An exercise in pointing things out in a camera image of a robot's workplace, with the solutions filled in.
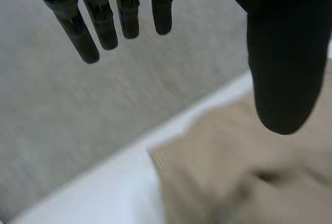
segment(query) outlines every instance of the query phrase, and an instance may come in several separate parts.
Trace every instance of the floor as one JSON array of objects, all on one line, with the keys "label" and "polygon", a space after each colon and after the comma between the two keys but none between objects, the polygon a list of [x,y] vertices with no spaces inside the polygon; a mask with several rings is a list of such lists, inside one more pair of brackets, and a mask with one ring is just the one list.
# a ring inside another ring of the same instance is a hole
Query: floor
[{"label": "floor", "polygon": [[[158,36],[141,34],[86,65],[41,0],[0,1],[0,219],[8,220],[247,69],[234,0],[175,0]],[[81,11],[95,40],[88,13]]]}]

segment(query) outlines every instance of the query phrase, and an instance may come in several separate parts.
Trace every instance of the beige cloth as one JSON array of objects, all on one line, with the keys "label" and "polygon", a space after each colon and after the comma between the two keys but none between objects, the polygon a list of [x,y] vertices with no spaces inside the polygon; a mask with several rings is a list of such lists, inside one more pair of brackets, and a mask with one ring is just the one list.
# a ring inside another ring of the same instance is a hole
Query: beige cloth
[{"label": "beige cloth", "polygon": [[332,223],[331,102],[327,75],[295,135],[265,129],[248,96],[211,109],[183,138],[155,149],[167,223]]}]

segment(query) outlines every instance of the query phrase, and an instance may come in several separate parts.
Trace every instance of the white floor edge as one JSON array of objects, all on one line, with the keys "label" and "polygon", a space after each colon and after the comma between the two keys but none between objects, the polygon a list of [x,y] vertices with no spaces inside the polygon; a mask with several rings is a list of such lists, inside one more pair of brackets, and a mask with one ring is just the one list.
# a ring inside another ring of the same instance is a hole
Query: white floor edge
[{"label": "white floor edge", "polygon": [[11,223],[164,223],[158,178],[148,149],[181,133],[205,109],[230,103],[251,88],[252,79],[247,72],[79,176]]}]

